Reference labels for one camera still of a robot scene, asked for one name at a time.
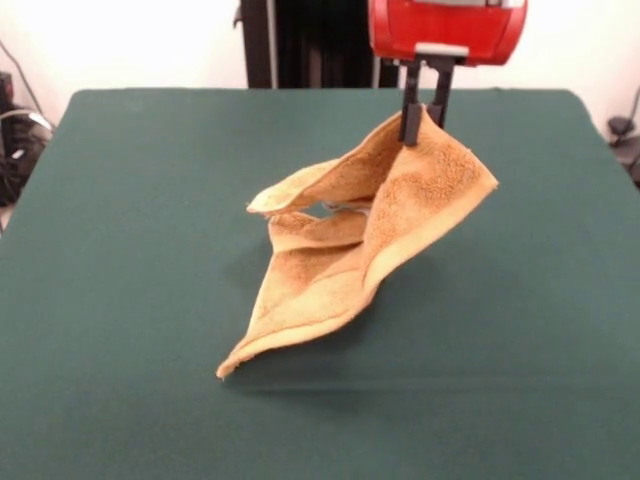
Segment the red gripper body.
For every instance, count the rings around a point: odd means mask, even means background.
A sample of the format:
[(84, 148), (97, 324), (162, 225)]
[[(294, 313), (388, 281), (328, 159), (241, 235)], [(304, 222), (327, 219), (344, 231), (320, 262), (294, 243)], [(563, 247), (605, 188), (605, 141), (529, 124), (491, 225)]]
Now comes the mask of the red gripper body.
[(528, 13), (526, 1), (394, 1), (368, 3), (370, 45), (379, 58), (459, 59), (500, 66), (514, 52)]

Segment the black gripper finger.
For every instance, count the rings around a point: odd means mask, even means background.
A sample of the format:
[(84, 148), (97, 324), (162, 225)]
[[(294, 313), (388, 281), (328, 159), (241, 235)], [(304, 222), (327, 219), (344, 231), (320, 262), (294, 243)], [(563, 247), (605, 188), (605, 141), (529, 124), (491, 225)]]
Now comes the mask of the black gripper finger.
[(422, 118), (422, 104), (419, 101), (419, 79), (421, 60), (405, 62), (406, 78), (402, 103), (399, 139), (407, 147), (417, 145), (418, 130)]
[(438, 79), (432, 101), (427, 105), (427, 111), (434, 123), (441, 129), (444, 129), (453, 80), (454, 64), (434, 64), (432, 69), (438, 72)]

